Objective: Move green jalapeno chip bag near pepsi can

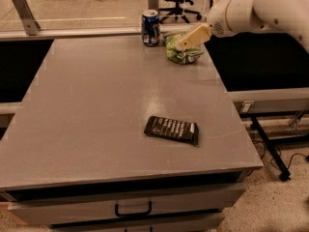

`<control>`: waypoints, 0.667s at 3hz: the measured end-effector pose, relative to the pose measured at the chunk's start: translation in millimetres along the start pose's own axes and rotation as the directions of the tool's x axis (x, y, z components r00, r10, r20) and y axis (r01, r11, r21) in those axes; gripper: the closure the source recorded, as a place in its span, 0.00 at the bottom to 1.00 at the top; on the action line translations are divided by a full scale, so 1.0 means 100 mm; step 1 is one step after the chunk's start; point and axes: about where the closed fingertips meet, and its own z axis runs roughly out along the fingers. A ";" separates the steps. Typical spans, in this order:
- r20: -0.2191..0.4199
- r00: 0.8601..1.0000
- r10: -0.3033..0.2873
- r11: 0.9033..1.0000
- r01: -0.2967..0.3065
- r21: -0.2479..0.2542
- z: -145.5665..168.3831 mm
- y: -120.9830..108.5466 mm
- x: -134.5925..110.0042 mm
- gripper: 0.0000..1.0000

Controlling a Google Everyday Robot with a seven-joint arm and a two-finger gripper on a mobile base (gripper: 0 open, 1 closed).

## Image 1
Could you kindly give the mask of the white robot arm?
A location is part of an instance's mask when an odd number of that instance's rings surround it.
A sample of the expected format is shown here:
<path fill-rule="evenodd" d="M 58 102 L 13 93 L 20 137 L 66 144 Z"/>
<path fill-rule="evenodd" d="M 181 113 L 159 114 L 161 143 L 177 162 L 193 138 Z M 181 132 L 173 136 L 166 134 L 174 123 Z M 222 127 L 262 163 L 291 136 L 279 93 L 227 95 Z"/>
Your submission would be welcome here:
<path fill-rule="evenodd" d="M 309 0 L 213 0 L 206 23 L 181 36 L 178 50 L 239 33 L 285 33 L 309 52 Z"/>

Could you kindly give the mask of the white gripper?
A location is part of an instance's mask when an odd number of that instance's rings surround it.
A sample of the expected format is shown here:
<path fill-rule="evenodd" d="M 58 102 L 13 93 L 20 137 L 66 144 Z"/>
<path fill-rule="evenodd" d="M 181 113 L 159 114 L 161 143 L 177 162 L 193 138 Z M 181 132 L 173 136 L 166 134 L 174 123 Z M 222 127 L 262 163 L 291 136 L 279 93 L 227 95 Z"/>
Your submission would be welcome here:
<path fill-rule="evenodd" d="M 226 19 L 229 4 L 230 0 L 212 0 L 207 23 L 199 23 L 181 36 L 177 42 L 177 49 L 186 50 L 203 44 L 211 38 L 211 33 L 218 38 L 231 37 L 233 32 Z"/>

